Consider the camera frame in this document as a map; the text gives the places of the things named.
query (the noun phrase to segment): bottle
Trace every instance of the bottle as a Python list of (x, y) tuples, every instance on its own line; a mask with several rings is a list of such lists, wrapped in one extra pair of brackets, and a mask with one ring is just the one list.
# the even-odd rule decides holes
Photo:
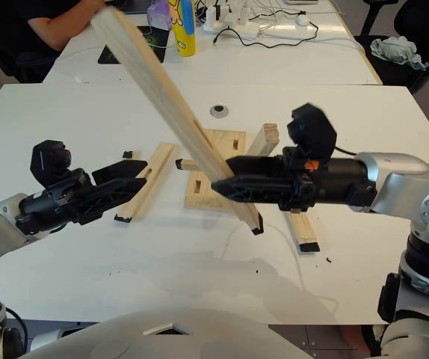
[(194, 3), (191, 0), (168, 0), (168, 3), (178, 53), (192, 56), (196, 52)]

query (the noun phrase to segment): white table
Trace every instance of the white table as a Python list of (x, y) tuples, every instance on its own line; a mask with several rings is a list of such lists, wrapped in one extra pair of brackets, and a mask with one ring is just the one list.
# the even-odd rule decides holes
[[(351, 33), (328, 0), (317, 5), (290, 6), (313, 13), (309, 17), (319, 26), (318, 39), (351, 38)], [(138, 25), (146, 25), (146, 16), (132, 16)], [(309, 37), (314, 28), (304, 30), (294, 20), (278, 14), (279, 25), (269, 31), (284, 37)], [(213, 44), (214, 35), (197, 28), (197, 53), (183, 58), (176, 48), (167, 49), (164, 67), (176, 82), (201, 85), (375, 85), (380, 80), (370, 63), (355, 45), (346, 40), (324, 43), (303, 43), (298, 47), (265, 49), (244, 47), (238, 39), (222, 37)], [(264, 43), (295, 42), (263, 37)], [(168, 45), (174, 44), (173, 32)], [(104, 43), (88, 27), (68, 43), (44, 82), (132, 82), (121, 65), (98, 64)]]
[[(274, 153), (292, 145), (285, 131), (291, 110), (311, 102), (325, 110), (340, 147), (411, 153), (429, 162), (429, 123), (405, 88), (225, 85), (182, 92), (204, 127), (245, 130), (248, 144), (262, 123), (278, 123)], [(209, 115), (218, 103), (228, 117)], [(159, 141), (178, 143), (136, 85), (6, 85), (0, 200), (41, 189), (29, 163), (32, 147), (46, 139), (62, 140), (72, 168), (87, 172), (117, 161), (124, 150), (146, 159)], [(179, 148), (171, 162), (179, 157), (189, 158)], [(181, 306), (272, 324), (380, 322), (377, 300), (386, 275), (397, 271), (407, 221), (319, 204), (308, 216), (321, 252), (299, 255), (277, 206), (258, 205), (265, 233), (253, 236), (231, 215), (184, 209), (187, 171), (173, 163), (161, 179), (137, 221), (116, 222), (111, 210), (0, 259), (4, 303), (26, 319), (101, 321)]]

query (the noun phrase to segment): power strip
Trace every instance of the power strip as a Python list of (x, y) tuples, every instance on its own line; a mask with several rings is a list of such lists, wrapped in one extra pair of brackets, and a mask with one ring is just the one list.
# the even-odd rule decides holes
[[(258, 37), (259, 23), (248, 21), (248, 7), (233, 7), (221, 5), (218, 9), (214, 6), (206, 11), (206, 21), (203, 24), (203, 31), (208, 34), (218, 34), (224, 28), (232, 28), (244, 39), (254, 40)], [(236, 37), (231, 31), (226, 31), (223, 35)]]

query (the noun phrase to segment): cloth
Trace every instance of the cloth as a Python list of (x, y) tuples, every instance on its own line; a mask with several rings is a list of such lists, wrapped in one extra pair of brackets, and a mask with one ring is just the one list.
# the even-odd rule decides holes
[(415, 43), (408, 41), (404, 36), (399, 38), (389, 37), (384, 41), (375, 39), (371, 43), (371, 51), (374, 56), (383, 60), (399, 65), (408, 64), (414, 70), (425, 71), (426, 69), (426, 66), (422, 63), (421, 55), (416, 54)]
[(20, 52), (39, 52), (44, 55), (56, 55), (58, 52), (50, 48), (38, 37), (27, 23), (37, 17), (54, 19), (78, 4), (79, 0), (11, 0), (15, 14), (13, 20), (13, 41)]

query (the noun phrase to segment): wooden plank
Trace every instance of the wooden plank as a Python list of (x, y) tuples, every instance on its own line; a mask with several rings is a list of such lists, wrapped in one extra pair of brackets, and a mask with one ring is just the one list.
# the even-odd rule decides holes
[(280, 132), (275, 123), (264, 123), (246, 152), (247, 156), (269, 156), (280, 142)]
[(307, 214), (287, 212), (286, 217), (295, 231), (295, 239), (301, 252), (319, 252), (319, 244)]
[(175, 165), (176, 168), (182, 171), (201, 171), (192, 159), (177, 159)]
[[(280, 142), (280, 132), (275, 123), (265, 123), (247, 151), (249, 156), (269, 156)], [(286, 213), (294, 232), (294, 240), (302, 252), (319, 252), (319, 244), (306, 213)]]
[(156, 180), (159, 178), (174, 148), (174, 144), (166, 142), (161, 142), (156, 147), (155, 152), (148, 160), (148, 165), (137, 175), (137, 178), (146, 179), (145, 185), (129, 202), (119, 207), (117, 215), (115, 215), (115, 220), (130, 222), (137, 215), (141, 205), (148, 199)]
[[(220, 151), (223, 159), (244, 154), (246, 132), (204, 129), (206, 137)], [(212, 190), (212, 182), (201, 171), (191, 172), (185, 193), (185, 208), (229, 212), (223, 196)]]
[[(178, 88), (161, 66), (142, 33), (133, 29), (130, 19), (109, 7), (98, 12), (91, 23), (204, 174), (212, 182), (232, 177), (231, 168), (203, 133), (201, 125)], [(262, 233), (262, 217), (254, 204), (225, 201), (254, 234)]]

